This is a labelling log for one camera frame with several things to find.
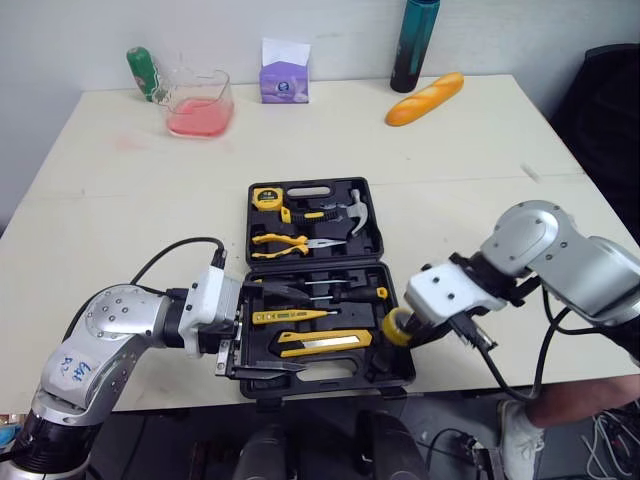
toolbox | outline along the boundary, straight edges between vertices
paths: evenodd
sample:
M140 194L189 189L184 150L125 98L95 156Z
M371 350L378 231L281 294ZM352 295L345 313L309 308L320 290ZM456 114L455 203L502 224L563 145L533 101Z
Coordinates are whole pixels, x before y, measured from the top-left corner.
M380 262L383 251L364 178L249 187L251 271L243 288L239 353L245 365L283 362L284 371L241 380L244 396L404 393L415 369L410 350L382 335L385 315L398 306L389 269ZM319 362L344 368L337 377L314 378Z

glass measuring cup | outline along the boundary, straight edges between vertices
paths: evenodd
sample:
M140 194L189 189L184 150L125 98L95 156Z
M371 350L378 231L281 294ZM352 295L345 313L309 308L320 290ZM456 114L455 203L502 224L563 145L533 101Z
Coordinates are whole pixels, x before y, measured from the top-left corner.
M195 74L176 69L153 93L165 108L165 125L181 137L215 137L222 134L233 115L229 75L222 70Z

person's leg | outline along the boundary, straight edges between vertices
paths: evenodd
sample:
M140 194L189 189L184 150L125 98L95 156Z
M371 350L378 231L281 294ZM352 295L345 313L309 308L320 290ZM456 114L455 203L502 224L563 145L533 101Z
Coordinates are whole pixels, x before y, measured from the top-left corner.
M525 412L535 427L548 428L576 422L638 398L640 375L556 383L545 386Z
M640 375L546 385L526 406L500 402L500 450L509 480L533 480L544 429L571 423L640 398Z

black toolbox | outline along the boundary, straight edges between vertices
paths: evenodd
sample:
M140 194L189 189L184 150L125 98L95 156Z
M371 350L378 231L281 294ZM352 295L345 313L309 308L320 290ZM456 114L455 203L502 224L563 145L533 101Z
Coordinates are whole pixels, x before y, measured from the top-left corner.
M352 205L353 190L357 190L360 201L367 206L368 218L356 236L350 232L358 224L358 219L349 218L343 209L340 209L343 215L339 221L312 223L313 220L310 220L308 223L304 222L304 225L284 223L277 201L274 200L270 211L260 211L254 205L254 192L260 192L257 189L263 188L280 189L282 203L290 209L292 216L301 212L330 212L327 209L336 204ZM271 193L266 191L260 197L267 201L267 205L273 199ZM306 255L296 251L278 258L253 258L253 253L275 253L290 247L280 242L259 245L253 243L254 237L269 233L290 237L304 235L308 239L327 238L346 243L309 249ZM241 380L240 390L245 397L278 399L290 395L354 389L379 389L387 395L404 392L401 387L414 380L415 368L409 349L393 346L382 335L385 315L398 306L389 269L380 262L382 253L382 235L376 222L371 192L364 178L270 182L249 187L246 259L251 272L246 276L245 282L275 281L289 284L311 297L335 296L336 292L357 287L384 287L388 296L369 303L336 303L334 299L325 299L295 305L295 301L288 298L265 296L260 288L243 289L245 294L242 301L240 352L243 364L253 365L261 361L303 364L331 361L345 366L348 371L347 376L339 378L309 379L305 377L309 372L307 370L301 373L291 372L270 380ZM348 283L304 283L327 280ZM329 310L338 313L311 320L259 325L253 323L255 312L288 309ZM369 331L372 336L370 345L292 358L280 356L277 339L283 332L311 333L345 329Z

pink liquid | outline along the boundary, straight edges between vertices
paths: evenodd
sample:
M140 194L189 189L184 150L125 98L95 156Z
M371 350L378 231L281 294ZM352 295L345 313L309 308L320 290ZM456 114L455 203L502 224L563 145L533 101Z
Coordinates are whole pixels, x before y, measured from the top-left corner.
M176 135L214 137L224 132L232 113L229 100L186 98L169 112L167 128Z

